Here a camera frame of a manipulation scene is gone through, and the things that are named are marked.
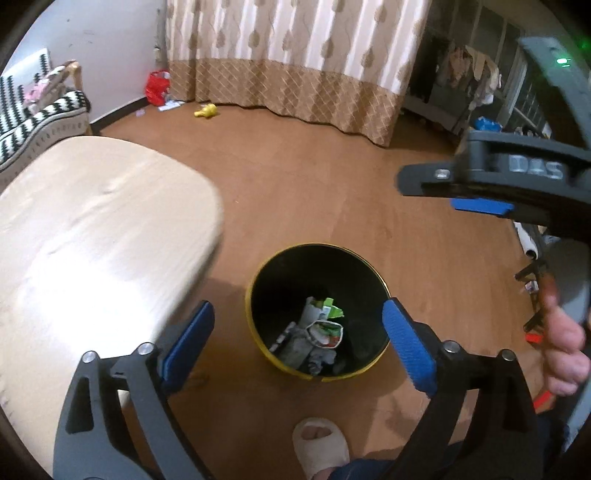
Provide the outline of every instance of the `patterned curtain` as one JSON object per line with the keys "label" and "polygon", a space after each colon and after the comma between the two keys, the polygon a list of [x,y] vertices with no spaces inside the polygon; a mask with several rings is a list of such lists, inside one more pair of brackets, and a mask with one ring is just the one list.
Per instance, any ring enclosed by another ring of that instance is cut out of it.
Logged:
{"label": "patterned curtain", "polygon": [[387,146],[431,0],[167,0],[171,92]]}

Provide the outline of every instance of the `white wall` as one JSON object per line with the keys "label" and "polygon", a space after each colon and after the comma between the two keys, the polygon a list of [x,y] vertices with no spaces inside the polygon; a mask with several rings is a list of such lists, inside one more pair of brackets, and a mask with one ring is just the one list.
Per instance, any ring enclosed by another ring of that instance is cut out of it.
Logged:
{"label": "white wall", "polygon": [[158,15],[164,0],[56,0],[29,29],[7,69],[47,47],[58,65],[76,59],[92,103],[90,120],[144,96],[154,70]]}
{"label": "white wall", "polygon": [[539,0],[483,0],[483,4],[523,28],[530,36],[555,37],[583,71],[588,69],[572,38],[550,9]]}

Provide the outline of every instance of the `beige slipper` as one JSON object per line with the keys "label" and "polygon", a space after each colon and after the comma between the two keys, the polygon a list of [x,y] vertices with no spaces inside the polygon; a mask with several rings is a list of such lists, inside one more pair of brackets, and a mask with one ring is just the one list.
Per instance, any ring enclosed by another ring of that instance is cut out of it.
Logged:
{"label": "beige slipper", "polygon": [[[304,440],[301,436],[306,427],[324,427],[331,434],[313,440]],[[345,435],[330,420],[305,419],[296,425],[293,433],[295,455],[311,480],[315,474],[327,468],[335,468],[349,463],[349,446]]]}

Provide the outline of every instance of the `hand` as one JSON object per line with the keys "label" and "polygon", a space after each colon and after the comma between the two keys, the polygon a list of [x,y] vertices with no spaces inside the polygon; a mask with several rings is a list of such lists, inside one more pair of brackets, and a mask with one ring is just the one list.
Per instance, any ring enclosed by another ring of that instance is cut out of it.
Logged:
{"label": "hand", "polygon": [[585,332],[558,306],[554,277],[540,279],[540,303],[544,313],[544,379],[554,395],[572,395],[589,376],[591,360],[581,352]]}

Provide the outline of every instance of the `wooden tabletop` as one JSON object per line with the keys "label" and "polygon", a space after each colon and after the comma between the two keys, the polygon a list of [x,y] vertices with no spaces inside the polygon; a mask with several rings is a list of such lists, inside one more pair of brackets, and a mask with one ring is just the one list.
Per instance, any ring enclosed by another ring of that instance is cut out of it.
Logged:
{"label": "wooden tabletop", "polygon": [[48,473],[80,356],[156,340],[221,231],[210,181],[113,138],[60,142],[0,196],[0,406]]}

